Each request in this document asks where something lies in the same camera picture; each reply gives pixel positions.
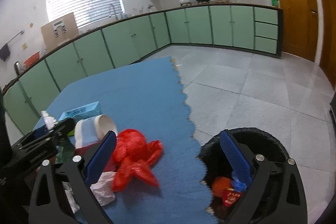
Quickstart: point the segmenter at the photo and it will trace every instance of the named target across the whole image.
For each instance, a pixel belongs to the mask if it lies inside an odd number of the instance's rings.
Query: red snack wrapper
[[[243,195],[243,193],[235,192],[230,189],[225,189],[223,191],[223,204],[225,207],[230,207],[232,204],[236,203],[238,199]]]

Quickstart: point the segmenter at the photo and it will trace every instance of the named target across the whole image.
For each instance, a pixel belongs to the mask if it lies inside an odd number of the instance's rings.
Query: silver screw
[[[81,157],[80,155],[77,155],[77,156],[74,156],[74,157],[72,158],[72,161],[74,161],[74,162],[80,162],[81,159],[82,159],[82,157]]]
[[[50,161],[49,160],[44,160],[43,162],[42,162],[42,165],[43,166],[48,166],[50,164]]]
[[[263,161],[265,159],[265,157],[263,155],[261,155],[261,154],[256,155],[255,158],[258,161]]]
[[[294,165],[294,164],[295,164],[295,160],[293,160],[293,159],[291,159],[291,158],[289,158],[289,159],[287,160],[287,162],[288,162],[290,165]]]

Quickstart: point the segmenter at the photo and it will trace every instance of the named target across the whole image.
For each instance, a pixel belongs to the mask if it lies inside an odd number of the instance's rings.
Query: faucet
[[[112,3],[109,5],[109,9],[110,9],[110,15],[109,15],[109,17],[112,17],[111,6],[112,6],[112,8],[113,8],[113,12],[114,12],[115,20],[119,20],[119,19],[118,19],[118,16],[117,16],[117,13],[116,13],[116,9],[115,9],[115,7],[114,7],[114,5],[113,5]]]

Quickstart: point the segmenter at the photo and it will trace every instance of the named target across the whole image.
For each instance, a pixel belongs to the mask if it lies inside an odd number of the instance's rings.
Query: floor
[[[308,222],[335,192],[336,140],[329,103],[334,90],[317,64],[234,50],[169,46],[148,59],[172,56],[201,145],[223,129],[257,127],[295,159],[305,188]]]

